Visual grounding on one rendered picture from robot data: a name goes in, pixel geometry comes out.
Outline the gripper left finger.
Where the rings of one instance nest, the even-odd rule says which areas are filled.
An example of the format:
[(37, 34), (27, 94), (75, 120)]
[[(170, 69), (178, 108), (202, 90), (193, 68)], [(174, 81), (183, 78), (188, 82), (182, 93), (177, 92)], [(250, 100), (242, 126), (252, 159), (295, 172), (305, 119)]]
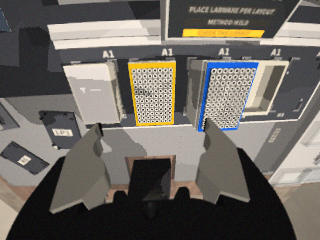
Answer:
[(53, 240), (75, 218), (106, 203), (111, 182), (99, 158), (102, 136), (101, 123), (95, 123), (59, 157), (19, 211), (5, 240)]

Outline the yellow tip rack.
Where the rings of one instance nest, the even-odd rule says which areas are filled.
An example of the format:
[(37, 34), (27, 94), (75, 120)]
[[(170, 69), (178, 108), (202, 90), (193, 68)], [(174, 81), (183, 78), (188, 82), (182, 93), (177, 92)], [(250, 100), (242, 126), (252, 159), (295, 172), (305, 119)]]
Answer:
[(137, 126), (174, 124), (176, 61), (128, 62)]

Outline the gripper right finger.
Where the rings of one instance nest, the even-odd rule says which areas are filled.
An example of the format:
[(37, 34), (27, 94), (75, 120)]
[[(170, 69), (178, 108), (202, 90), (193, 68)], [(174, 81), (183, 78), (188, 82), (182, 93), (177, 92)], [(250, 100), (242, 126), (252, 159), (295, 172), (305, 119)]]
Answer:
[(233, 215), (256, 240), (297, 240), (279, 196), (243, 148), (210, 118), (203, 132), (206, 152), (195, 180), (203, 200)]

